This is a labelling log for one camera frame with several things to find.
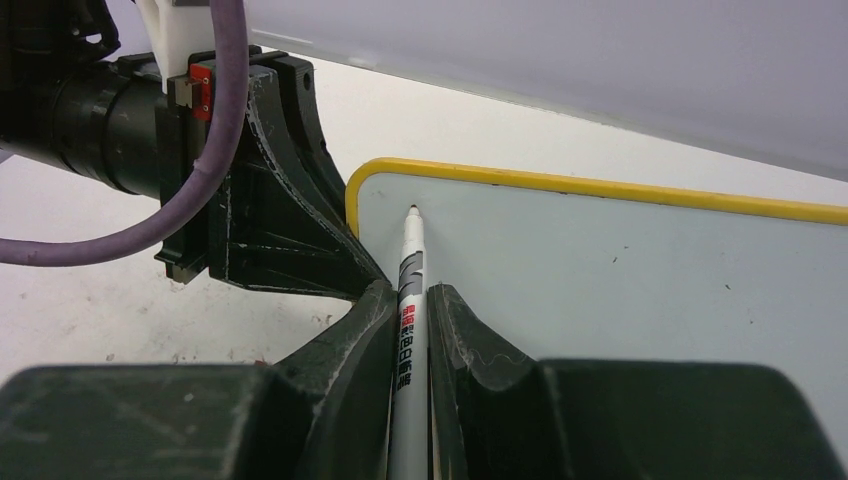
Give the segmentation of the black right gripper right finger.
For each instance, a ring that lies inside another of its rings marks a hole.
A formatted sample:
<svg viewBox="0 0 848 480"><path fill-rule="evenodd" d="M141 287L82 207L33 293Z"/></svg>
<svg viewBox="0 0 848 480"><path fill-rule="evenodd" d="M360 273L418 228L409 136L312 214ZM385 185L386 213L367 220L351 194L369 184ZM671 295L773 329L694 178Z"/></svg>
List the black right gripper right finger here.
<svg viewBox="0 0 848 480"><path fill-rule="evenodd" d="M427 294L436 479L843 479L797 387L750 364L536 360Z"/></svg>

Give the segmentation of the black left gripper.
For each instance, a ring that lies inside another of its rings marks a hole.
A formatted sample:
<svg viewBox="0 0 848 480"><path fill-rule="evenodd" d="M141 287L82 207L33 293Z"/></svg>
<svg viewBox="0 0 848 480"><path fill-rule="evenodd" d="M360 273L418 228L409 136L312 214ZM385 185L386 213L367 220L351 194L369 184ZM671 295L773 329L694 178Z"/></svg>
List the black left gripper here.
<svg viewBox="0 0 848 480"><path fill-rule="evenodd" d="M253 291L356 300L385 275L346 223L314 68L287 53L250 59L237 155L209 204L209 275ZM164 93L150 53L74 71L45 66L1 94L1 148L166 203L204 142L205 112Z"/></svg>

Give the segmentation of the yellow-framed whiteboard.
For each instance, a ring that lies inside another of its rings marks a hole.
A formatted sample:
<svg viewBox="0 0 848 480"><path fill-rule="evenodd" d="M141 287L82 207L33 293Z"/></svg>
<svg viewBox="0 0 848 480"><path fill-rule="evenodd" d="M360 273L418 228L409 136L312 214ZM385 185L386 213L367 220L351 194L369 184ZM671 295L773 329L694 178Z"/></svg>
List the yellow-framed whiteboard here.
<svg viewBox="0 0 848 480"><path fill-rule="evenodd" d="M428 281L532 357L765 365L847 450L843 206L397 158L345 202L391 280L418 208Z"/></svg>

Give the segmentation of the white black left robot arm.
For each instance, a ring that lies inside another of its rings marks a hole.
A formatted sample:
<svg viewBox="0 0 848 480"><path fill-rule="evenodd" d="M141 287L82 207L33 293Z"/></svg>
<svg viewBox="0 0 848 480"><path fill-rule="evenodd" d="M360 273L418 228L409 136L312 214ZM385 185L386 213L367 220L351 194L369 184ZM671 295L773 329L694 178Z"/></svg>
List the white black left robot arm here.
<svg viewBox="0 0 848 480"><path fill-rule="evenodd" d="M174 73L150 53L118 54L104 1L1 5L1 148L169 200L208 137L215 55L192 46ZM253 291L356 301L392 296L347 226L344 182L327 149L314 69L249 49L246 119L233 165L207 205L157 259L187 283L202 272Z"/></svg>

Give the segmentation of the silver marker pen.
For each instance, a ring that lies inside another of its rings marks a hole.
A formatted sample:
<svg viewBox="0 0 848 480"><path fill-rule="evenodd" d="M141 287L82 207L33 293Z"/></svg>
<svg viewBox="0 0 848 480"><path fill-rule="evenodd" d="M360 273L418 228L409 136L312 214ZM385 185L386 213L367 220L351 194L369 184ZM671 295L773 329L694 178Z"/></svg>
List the silver marker pen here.
<svg viewBox="0 0 848 480"><path fill-rule="evenodd" d="M398 269L398 336L388 451L389 479L430 477L430 412L426 247L420 210L404 221Z"/></svg>

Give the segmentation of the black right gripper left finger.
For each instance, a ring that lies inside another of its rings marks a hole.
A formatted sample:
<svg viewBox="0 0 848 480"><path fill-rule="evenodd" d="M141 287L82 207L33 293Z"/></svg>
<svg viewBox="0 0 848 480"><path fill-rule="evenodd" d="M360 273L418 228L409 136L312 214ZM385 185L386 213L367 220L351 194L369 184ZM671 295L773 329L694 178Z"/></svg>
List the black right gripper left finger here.
<svg viewBox="0 0 848 480"><path fill-rule="evenodd" d="M282 361L24 370L1 390L5 479L381 479L396 294L372 283Z"/></svg>

